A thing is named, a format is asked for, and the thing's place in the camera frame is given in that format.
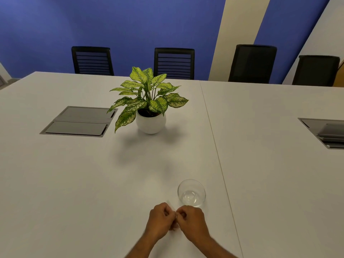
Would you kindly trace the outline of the clear glass bowl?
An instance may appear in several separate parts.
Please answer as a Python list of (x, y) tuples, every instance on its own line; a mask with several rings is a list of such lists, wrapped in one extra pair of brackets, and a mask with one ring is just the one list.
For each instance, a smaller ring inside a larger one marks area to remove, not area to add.
[(183, 205), (200, 207), (205, 202), (206, 191), (197, 180), (186, 179), (178, 186), (178, 198)]

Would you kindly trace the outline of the green variegated leafy plant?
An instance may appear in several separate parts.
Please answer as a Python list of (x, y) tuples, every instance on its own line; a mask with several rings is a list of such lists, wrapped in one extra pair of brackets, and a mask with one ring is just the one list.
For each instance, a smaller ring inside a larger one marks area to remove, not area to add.
[(179, 86), (164, 82), (166, 78), (166, 73), (154, 76), (152, 68), (141, 70), (132, 67), (130, 80), (110, 90), (118, 91), (123, 97), (116, 100), (107, 112), (125, 106), (115, 122), (115, 131), (135, 121), (139, 111), (148, 115), (148, 118), (165, 117), (169, 107), (181, 108), (188, 103), (188, 99), (175, 92)]

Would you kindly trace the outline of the person's left forearm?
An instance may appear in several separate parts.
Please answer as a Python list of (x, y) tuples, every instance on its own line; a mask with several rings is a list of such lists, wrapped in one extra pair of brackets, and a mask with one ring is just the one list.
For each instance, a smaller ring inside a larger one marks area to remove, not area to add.
[(160, 239), (160, 236), (145, 231), (124, 258), (149, 258), (153, 247)]

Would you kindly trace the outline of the black slatted office chair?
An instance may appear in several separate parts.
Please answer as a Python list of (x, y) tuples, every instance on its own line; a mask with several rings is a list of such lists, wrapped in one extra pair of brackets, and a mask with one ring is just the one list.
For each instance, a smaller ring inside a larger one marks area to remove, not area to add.
[(195, 50), (190, 48), (155, 48), (154, 76), (194, 80)]
[(75, 74), (114, 76), (109, 47), (71, 47)]

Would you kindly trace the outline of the person's right hand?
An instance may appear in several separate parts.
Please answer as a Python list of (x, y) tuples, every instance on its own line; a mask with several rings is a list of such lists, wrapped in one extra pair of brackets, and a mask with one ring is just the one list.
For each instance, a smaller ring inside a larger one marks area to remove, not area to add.
[(192, 207), (192, 210), (188, 214), (188, 221), (188, 228), (182, 230), (182, 232), (190, 242), (197, 237), (210, 235), (204, 213), (200, 208)]

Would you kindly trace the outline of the person's right forearm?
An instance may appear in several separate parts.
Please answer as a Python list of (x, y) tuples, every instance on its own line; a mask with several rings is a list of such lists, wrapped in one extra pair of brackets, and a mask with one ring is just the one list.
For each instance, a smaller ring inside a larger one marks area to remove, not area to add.
[(206, 258), (238, 258), (218, 244), (210, 235), (197, 237), (192, 240), (192, 243)]

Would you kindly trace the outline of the white round plant pot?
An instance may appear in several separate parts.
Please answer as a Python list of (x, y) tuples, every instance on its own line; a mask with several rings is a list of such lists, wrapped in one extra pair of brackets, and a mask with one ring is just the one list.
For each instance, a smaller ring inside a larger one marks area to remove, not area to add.
[(135, 121), (140, 131), (146, 134), (157, 134), (166, 126), (166, 115), (145, 117), (141, 115), (140, 110), (137, 110)]

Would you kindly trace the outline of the black mesh office chair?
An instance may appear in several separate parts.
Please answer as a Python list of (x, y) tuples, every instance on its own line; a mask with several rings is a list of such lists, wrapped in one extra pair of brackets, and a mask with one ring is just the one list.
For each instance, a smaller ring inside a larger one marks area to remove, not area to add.
[(292, 85), (332, 87), (339, 64), (338, 56), (300, 55)]
[(228, 81), (269, 83), (276, 54), (275, 46), (237, 45)]

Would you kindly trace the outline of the person's left hand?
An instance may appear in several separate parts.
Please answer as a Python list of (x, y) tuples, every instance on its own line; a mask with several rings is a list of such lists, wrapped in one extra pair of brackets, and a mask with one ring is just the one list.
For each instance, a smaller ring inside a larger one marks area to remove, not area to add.
[(163, 238), (169, 231), (169, 227), (167, 228), (167, 230), (164, 230), (164, 228), (162, 227), (162, 214), (163, 213), (161, 210), (161, 204), (156, 205), (149, 213), (149, 218), (145, 227), (145, 231), (148, 231), (151, 234), (155, 234)]

